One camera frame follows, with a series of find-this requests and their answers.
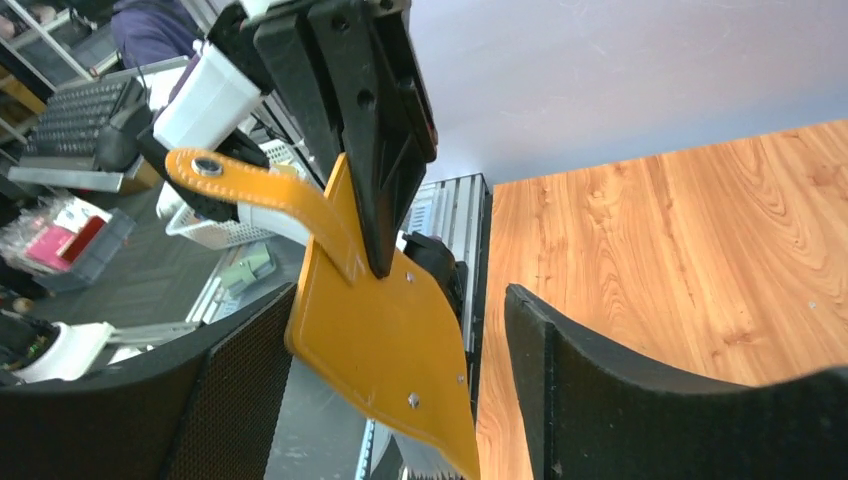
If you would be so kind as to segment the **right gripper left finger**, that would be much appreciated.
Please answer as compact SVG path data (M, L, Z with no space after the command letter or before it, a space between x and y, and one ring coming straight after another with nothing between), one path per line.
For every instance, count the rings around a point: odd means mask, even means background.
M1 391L5 479L260 479L296 288L73 380Z

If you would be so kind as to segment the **yellow leather card holder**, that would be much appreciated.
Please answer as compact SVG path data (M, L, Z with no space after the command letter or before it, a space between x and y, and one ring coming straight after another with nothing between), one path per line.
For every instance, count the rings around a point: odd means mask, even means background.
M348 159L325 190L196 148L170 151L172 180L209 197L287 214L310 234L287 349L398 437L414 474L480 475L464 342L434 277L393 249L388 276L367 261Z

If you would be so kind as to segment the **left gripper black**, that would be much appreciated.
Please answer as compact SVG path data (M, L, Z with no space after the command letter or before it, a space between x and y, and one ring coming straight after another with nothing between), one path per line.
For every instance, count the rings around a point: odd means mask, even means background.
M289 11L268 15L258 26L271 5L230 4L201 42L211 42L259 87L261 103L276 90L322 183L345 153L370 269L383 278L437 154L438 134L409 35L411 4L319 1L309 19ZM247 163L243 142L235 156L222 153L238 127L213 150L169 150L154 138L154 122L138 137L143 156L204 217L228 221L259 209L267 222L317 221L315 187L293 173Z

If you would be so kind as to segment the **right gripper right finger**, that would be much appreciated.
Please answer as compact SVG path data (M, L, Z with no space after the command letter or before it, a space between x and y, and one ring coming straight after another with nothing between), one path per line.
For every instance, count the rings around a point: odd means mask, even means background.
M843 479L847 371L747 387L625 347L512 284L504 322L537 479Z

